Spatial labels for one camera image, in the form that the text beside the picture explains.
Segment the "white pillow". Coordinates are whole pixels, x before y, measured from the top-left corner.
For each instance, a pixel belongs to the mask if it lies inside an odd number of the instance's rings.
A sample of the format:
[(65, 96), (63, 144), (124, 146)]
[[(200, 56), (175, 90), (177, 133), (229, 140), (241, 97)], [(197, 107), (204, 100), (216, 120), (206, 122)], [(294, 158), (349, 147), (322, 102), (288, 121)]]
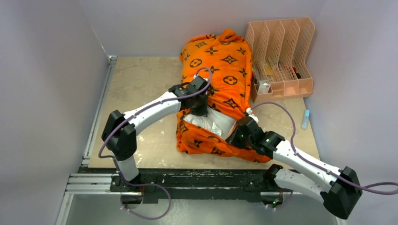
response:
[(237, 121), (230, 116), (210, 108), (208, 108), (207, 116), (197, 116), (189, 113), (183, 116), (183, 120), (204, 128), (205, 130), (221, 137), (223, 140), (227, 139), (231, 135)]

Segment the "orange patterned pillowcase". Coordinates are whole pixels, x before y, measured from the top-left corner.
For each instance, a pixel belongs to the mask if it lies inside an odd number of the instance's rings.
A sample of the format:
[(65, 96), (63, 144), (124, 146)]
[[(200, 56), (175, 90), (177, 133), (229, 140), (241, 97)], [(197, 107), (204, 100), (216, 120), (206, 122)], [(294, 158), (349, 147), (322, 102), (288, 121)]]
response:
[[(182, 48), (181, 82), (193, 80), (196, 74), (211, 78), (208, 108), (236, 120), (245, 116), (250, 107), (252, 52), (249, 44), (233, 30), (220, 35), (194, 37)], [(212, 154), (238, 157), (247, 161), (266, 163), (269, 158), (254, 149), (239, 149), (221, 137), (183, 120), (189, 110), (177, 113), (176, 148), (186, 154)]]

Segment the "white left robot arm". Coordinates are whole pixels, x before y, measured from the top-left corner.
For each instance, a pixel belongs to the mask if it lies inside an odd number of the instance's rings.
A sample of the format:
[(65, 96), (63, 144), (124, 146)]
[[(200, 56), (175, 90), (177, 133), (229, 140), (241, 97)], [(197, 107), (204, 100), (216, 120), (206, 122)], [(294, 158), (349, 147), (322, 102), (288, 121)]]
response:
[(170, 87), (160, 97), (137, 109), (121, 113), (115, 110), (109, 114), (101, 138), (100, 151), (108, 149), (109, 155), (122, 178), (122, 186), (129, 192), (140, 185), (139, 170), (134, 153), (137, 150), (137, 136), (153, 123), (179, 111), (203, 106), (211, 78), (196, 76), (186, 85)]

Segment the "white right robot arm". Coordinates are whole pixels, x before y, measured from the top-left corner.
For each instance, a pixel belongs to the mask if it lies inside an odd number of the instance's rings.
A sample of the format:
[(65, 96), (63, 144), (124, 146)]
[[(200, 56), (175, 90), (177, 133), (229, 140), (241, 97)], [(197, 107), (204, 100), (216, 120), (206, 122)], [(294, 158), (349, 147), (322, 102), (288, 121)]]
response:
[(264, 132), (251, 117), (240, 119), (226, 141), (241, 149), (252, 148), (294, 169), (271, 165), (263, 175), (266, 189), (289, 189), (307, 195), (340, 219), (349, 217), (362, 195), (358, 176), (352, 168), (340, 169), (306, 154), (278, 133)]

